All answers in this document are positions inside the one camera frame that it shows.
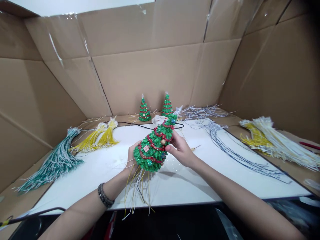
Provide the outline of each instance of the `black bracelet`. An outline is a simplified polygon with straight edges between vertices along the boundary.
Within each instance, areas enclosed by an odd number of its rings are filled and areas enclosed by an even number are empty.
[[[100,197],[101,202],[106,206],[106,208],[111,208],[112,205],[114,204],[114,200],[111,201],[106,194],[103,191],[103,185],[104,183],[101,183],[98,187],[98,194]]]

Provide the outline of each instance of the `small christmas tree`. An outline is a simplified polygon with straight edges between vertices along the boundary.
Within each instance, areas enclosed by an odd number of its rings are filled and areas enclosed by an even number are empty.
[[[144,100],[144,97],[142,95],[139,120],[142,122],[147,122],[150,119],[151,119],[150,111],[149,111],[149,108],[146,104],[146,101]]]
[[[133,151],[137,164],[147,171],[158,171],[168,155],[165,147],[172,141],[172,130],[176,124],[177,115],[170,114],[168,118],[146,136]]]
[[[169,93],[166,92],[166,99],[164,100],[164,103],[163,103],[161,115],[168,117],[172,113],[173,113],[173,109],[172,109],[171,101],[169,99]]]

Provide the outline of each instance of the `cardboard box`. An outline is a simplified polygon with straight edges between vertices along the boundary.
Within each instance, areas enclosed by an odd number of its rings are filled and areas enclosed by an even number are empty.
[[[39,168],[67,128],[93,117],[125,120],[142,93],[152,110],[161,111],[168,91],[173,107],[219,102],[238,117],[271,116],[276,127],[320,142],[319,55],[299,4],[157,0],[39,17],[1,1],[0,191],[8,196],[1,218],[26,212],[49,187],[23,198],[9,189]],[[320,180],[287,164],[300,183]]]

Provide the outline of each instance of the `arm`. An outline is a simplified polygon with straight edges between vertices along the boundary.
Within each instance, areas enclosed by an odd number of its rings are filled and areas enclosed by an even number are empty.
[[[168,145],[166,151],[199,174],[250,229],[266,239],[305,239],[271,206],[196,157],[176,131],[173,131],[173,139],[172,144],[177,149]]]
[[[126,168],[103,185],[103,191],[110,200],[116,199],[127,185],[130,173],[133,175],[137,169],[137,164],[132,159],[133,150],[138,143],[129,148]],[[61,214],[39,239],[81,239],[106,210],[96,189]]]

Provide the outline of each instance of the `white table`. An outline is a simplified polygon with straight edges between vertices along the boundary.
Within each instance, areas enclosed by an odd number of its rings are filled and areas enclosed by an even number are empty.
[[[64,175],[48,189],[31,213],[53,207],[68,208],[73,203],[93,191],[102,182],[106,182],[124,167],[127,161],[128,148],[142,140],[151,130],[139,126],[123,126],[114,130],[114,138],[120,143],[111,147],[96,150],[92,153],[79,153],[84,164],[76,170]],[[194,153],[211,167],[237,182],[241,186],[262,199],[284,198],[310,195],[310,192],[295,181],[286,184],[277,179],[254,172],[220,150],[211,140],[204,129],[193,129],[190,125],[177,130],[185,137],[190,147],[198,147]],[[229,133],[219,132],[221,140],[232,150],[250,161],[267,163]],[[291,178],[281,177],[289,182]],[[213,203],[221,201],[220,197],[206,184],[206,182],[191,169],[181,165],[172,155],[168,155],[164,166],[155,173],[150,180],[151,206],[172,206],[184,204]],[[132,206],[132,189],[126,202],[127,208]],[[139,197],[134,200],[135,207],[147,207]],[[115,200],[112,209],[124,209],[124,190]]]

